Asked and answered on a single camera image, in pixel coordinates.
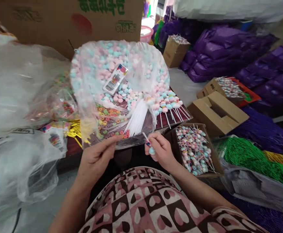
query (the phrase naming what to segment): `printed label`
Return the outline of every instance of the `printed label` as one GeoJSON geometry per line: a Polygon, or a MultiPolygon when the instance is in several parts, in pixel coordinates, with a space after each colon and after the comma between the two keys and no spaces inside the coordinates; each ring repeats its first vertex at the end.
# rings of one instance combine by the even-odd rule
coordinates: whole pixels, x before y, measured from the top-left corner
{"type": "Polygon", "coordinates": [[[127,72],[127,68],[119,64],[118,67],[112,72],[106,84],[103,86],[103,90],[107,91],[111,95],[114,95],[127,72]]]}
{"type": "Polygon", "coordinates": [[[13,17],[16,20],[41,22],[42,17],[39,12],[32,10],[30,7],[13,7],[13,17]]]}
{"type": "Polygon", "coordinates": [[[115,12],[124,15],[125,0],[79,0],[80,9],[84,12],[111,12],[115,16],[115,12]]]}
{"type": "Polygon", "coordinates": [[[133,33],[136,31],[136,24],[130,20],[119,20],[116,23],[116,32],[126,33],[130,32],[133,33]]]}

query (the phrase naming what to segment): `purple tinsel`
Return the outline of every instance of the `purple tinsel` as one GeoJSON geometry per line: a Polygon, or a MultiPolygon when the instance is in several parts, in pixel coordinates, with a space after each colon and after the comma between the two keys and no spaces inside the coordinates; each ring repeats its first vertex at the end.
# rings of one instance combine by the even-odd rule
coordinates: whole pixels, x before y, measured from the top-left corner
{"type": "Polygon", "coordinates": [[[270,117],[251,107],[246,106],[242,110],[249,116],[249,119],[230,133],[255,142],[255,145],[261,150],[283,154],[283,129],[273,123],[270,117]]]}
{"type": "Polygon", "coordinates": [[[255,205],[220,192],[230,203],[238,207],[250,220],[269,232],[283,233],[283,212],[255,205]]]}

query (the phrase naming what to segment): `cardboard box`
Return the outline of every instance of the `cardboard box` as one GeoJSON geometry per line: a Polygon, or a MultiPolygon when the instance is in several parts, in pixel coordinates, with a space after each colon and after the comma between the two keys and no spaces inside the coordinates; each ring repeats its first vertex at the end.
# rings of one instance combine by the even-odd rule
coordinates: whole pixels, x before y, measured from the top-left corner
{"type": "Polygon", "coordinates": [[[205,87],[197,94],[197,98],[198,99],[203,98],[203,97],[208,96],[209,94],[211,94],[211,93],[213,93],[215,91],[217,91],[220,94],[222,94],[224,97],[226,97],[228,100],[230,100],[235,105],[237,105],[238,103],[240,103],[243,100],[245,100],[245,96],[239,97],[239,98],[228,97],[226,95],[226,93],[224,92],[224,90],[221,88],[221,86],[218,84],[218,82],[215,80],[215,78],[213,78],[211,81],[209,81],[205,85],[205,87]]]}
{"type": "MultiPolygon", "coordinates": [[[[210,138],[208,136],[208,132],[205,129],[205,125],[204,124],[195,124],[195,123],[182,123],[180,126],[195,126],[195,127],[199,127],[203,132],[205,132],[206,136],[205,139],[208,141],[208,143],[206,143],[205,145],[211,149],[211,158],[213,160],[213,165],[215,168],[215,171],[218,173],[214,173],[214,172],[207,172],[204,173],[202,175],[197,176],[198,178],[208,178],[208,177],[218,177],[224,174],[224,171],[221,167],[220,161],[218,159],[218,155],[217,152],[215,151],[215,149],[213,148],[213,145],[210,141],[210,138]]],[[[177,135],[176,135],[176,129],[170,131],[169,133],[167,133],[165,135],[165,138],[171,143],[171,147],[172,147],[172,151],[173,154],[177,160],[177,162],[179,162],[181,165],[183,164],[183,159],[182,159],[182,154],[181,154],[181,150],[178,144],[178,139],[177,139],[177,135]]]]}
{"type": "Polygon", "coordinates": [[[195,100],[187,109],[194,119],[206,125],[211,138],[226,135],[249,118],[217,91],[195,100]]]}
{"type": "Polygon", "coordinates": [[[179,67],[183,61],[190,44],[178,44],[170,36],[167,39],[163,58],[169,68],[179,67]]]}
{"type": "Polygon", "coordinates": [[[71,59],[88,41],[140,41],[143,0],[0,0],[0,21],[20,43],[71,59]]]}

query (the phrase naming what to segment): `clear plastic bag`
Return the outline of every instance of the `clear plastic bag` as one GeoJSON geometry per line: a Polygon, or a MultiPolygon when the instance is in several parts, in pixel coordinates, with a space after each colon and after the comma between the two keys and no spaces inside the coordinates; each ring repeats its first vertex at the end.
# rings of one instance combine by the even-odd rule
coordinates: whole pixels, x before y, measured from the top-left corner
{"type": "Polygon", "coordinates": [[[31,125],[42,125],[54,121],[73,121],[79,119],[78,107],[70,84],[69,73],[59,75],[52,84],[42,86],[30,103],[30,113],[26,119],[31,125]]]}
{"type": "MultiPolygon", "coordinates": [[[[123,135],[123,140],[117,144],[116,149],[144,143],[142,135],[130,137],[129,132],[124,131],[134,112],[134,106],[127,102],[125,95],[121,97],[123,102],[117,102],[113,98],[116,95],[107,97],[103,90],[119,64],[128,70],[121,85],[126,85],[134,93],[135,105],[147,96],[155,95],[160,74],[167,72],[162,54],[146,43],[99,41],[80,47],[72,60],[70,76],[78,102],[83,147],[94,145],[115,134],[123,135]]],[[[165,81],[162,91],[169,88],[169,78],[165,81]]],[[[156,116],[152,108],[149,108],[142,132],[153,132],[155,125],[156,116]]]]}
{"type": "Polygon", "coordinates": [[[57,186],[55,165],[62,152],[49,138],[41,131],[17,129],[0,139],[0,219],[45,200],[57,186]]]}
{"type": "Polygon", "coordinates": [[[30,102],[69,67],[70,62],[50,47],[0,44],[0,135],[35,123],[26,118],[30,102]]]}

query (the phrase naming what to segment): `patterned shirt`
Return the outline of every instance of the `patterned shirt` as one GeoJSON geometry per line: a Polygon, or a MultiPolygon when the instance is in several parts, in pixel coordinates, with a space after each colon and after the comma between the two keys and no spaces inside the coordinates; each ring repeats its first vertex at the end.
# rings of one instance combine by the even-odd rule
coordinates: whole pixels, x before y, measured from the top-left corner
{"type": "Polygon", "coordinates": [[[229,208],[208,213],[167,174],[136,167],[116,176],[86,212],[80,232],[267,232],[229,208]]]}

